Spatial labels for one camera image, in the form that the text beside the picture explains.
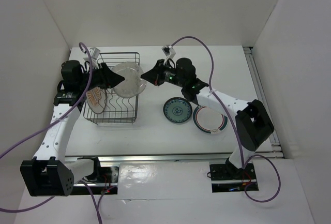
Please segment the clear glass plate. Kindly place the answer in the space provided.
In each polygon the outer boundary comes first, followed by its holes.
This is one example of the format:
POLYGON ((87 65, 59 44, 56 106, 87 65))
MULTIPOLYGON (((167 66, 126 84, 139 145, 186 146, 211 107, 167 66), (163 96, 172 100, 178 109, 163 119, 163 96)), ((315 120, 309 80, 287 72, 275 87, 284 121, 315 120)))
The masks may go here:
POLYGON ((113 88, 122 98, 132 98, 142 93, 146 88, 146 81, 141 78, 142 68, 135 62, 117 64, 112 71, 125 78, 123 82, 113 88))

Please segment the orange sunburst plate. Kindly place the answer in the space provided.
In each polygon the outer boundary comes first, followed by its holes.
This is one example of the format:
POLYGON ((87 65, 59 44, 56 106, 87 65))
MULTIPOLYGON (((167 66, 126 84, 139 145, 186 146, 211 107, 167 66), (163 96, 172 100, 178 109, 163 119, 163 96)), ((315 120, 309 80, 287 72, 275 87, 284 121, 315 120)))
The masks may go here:
POLYGON ((104 89, 96 87, 86 93, 86 101, 95 114, 101 114, 106 108, 107 94, 104 89))

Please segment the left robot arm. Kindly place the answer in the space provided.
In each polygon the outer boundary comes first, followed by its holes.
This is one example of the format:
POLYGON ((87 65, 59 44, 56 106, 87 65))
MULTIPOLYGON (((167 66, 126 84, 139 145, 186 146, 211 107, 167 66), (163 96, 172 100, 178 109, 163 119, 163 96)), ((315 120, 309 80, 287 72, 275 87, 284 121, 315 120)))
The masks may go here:
POLYGON ((25 160, 20 172, 29 194, 37 196, 68 196, 82 178, 98 181, 102 169, 97 158, 82 157, 65 164, 65 153, 73 127, 86 100, 86 92, 99 87, 109 89, 124 81, 105 63, 84 71, 79 61, 66 61, 61 67, 62 80, 54 98, 51 127, 31 160, 25 160))

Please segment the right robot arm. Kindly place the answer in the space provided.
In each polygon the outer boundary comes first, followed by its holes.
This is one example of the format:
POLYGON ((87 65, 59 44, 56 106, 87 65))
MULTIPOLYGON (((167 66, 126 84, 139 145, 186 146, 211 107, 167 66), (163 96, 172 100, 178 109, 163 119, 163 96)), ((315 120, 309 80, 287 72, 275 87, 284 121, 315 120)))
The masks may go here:
POLYGON ((238 178, 243 173, 249 159, 275 130, 261 101, 240 100, 213 89, 197 77, 196 69, 188 58, 180 58, 175 67, 159 59, 141 78, 155 86, 165 82, 179 86, 189 102, 208 107, 228 118, 238 142, 225 162, 225 171, 230 178, 238 178))

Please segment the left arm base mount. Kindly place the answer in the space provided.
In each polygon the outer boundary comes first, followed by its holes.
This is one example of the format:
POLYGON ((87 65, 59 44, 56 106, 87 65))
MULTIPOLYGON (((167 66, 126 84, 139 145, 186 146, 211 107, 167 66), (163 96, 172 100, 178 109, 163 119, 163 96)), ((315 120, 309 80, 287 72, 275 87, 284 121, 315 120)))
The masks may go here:
POLYGON ((72 196, 88 195, 87 184, 94 195, 115 195, 118 190, 119 166, 103 166, 98 157, 79 157, 65 163, 73 173, 72 196))

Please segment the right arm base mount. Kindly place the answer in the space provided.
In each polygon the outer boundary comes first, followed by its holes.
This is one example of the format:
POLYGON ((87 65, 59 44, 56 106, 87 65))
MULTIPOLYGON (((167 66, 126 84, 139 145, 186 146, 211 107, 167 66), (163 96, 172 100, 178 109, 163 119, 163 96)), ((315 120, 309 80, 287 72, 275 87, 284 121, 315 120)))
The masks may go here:
POLYGON ((206 176, 210 179, 212 193, 259 191, 253 163, 236 169, 225 159, 209 159, 206 176))

